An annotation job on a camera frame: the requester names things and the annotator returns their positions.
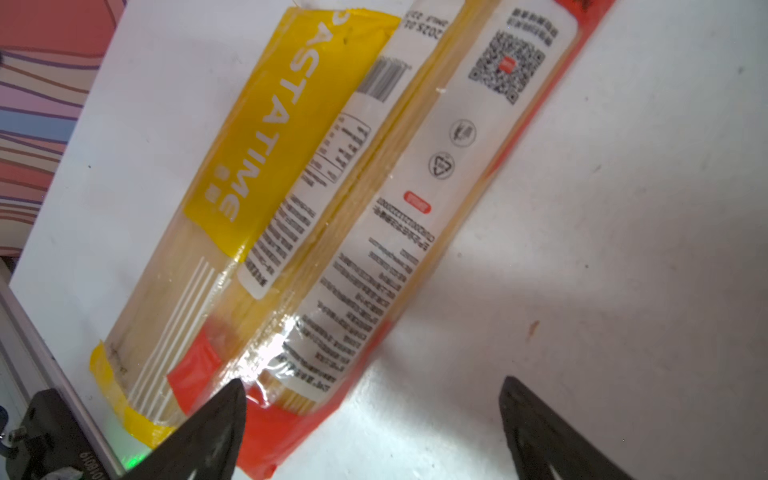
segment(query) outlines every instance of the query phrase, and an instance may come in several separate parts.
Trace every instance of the green light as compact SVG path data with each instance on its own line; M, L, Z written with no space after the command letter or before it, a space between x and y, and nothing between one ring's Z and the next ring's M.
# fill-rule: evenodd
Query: green light
M149 455L149 452L140 453L131 458L123 458L123 466L125 467L125 470L131 470L133 467L140 464L142 460L147 458L147 455Z

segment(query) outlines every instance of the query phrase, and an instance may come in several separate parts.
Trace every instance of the recycling symbol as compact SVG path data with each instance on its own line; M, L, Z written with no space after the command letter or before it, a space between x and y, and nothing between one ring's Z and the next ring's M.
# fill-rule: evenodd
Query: recycling symbol
M456 162L450 154L438 152L429 158L429 173L438 180L445 180L453 174Z

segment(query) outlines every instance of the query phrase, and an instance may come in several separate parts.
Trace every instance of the qr code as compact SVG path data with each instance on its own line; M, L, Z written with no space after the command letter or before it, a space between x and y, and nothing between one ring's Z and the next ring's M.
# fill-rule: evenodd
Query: qr code
M544 52L532 43L499 31L469 72L469 79L503 94L514 105L544 58Z

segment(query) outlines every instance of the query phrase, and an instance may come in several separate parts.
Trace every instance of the metal frame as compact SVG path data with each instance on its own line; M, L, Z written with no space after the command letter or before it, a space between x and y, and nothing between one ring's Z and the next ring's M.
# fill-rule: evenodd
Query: metal frame
M6 282L0 281L0 353L29 403L41 390L55 388L69 406L110 478L125 473L91 414L72 388L51 351Z

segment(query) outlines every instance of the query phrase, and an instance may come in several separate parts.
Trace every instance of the yellow label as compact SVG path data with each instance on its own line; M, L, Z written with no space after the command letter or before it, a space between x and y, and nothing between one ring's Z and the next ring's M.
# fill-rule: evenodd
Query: yellow label
M228 256L243 260L398 23L288 9L184 205Z
M123 390L114 381L114 372L107 360L107 351L103 343L99 343L91 353L90 367L101 393L109 401L128 433L154 449L174 432L171 427L155 425L128 405Z

